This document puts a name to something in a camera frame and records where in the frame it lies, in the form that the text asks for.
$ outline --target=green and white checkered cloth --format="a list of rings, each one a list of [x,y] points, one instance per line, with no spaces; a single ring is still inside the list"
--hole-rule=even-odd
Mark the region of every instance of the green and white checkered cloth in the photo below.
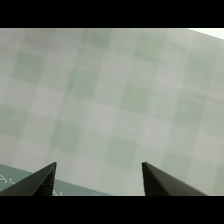
[[[224,195],[224,41],[188,29],[0,29],[0,163],[144,195],[148,161]]]

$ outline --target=fabric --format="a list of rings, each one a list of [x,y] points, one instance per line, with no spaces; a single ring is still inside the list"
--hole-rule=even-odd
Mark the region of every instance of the fabric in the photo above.
[[[0,163],[144,195],[141,163],[224,194],[223,40],[188,29],[0,29]]]

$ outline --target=checkered tablecloth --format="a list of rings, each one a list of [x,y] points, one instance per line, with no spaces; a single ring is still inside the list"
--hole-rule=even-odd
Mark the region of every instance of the checkered tablecloth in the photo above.
[[[224,41],[188,29],[0,29],[0,163],[143,195],[148,161],[224,195]]]

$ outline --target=gingham pattern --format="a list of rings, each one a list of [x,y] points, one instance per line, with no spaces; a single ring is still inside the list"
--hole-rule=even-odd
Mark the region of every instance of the gingham pattern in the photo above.
[[[148,161],[224,195],[224,42],[188,29],[0,29],[0,163],[143,195]]]

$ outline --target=dark pointed object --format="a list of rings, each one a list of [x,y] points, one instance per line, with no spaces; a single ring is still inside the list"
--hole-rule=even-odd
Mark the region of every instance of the dark pointed object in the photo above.
[[[57,163],[52,163],[3,190],[0,196],[52,196]]]
[[[158,168],[142,163],[146,196],[206,196]]]

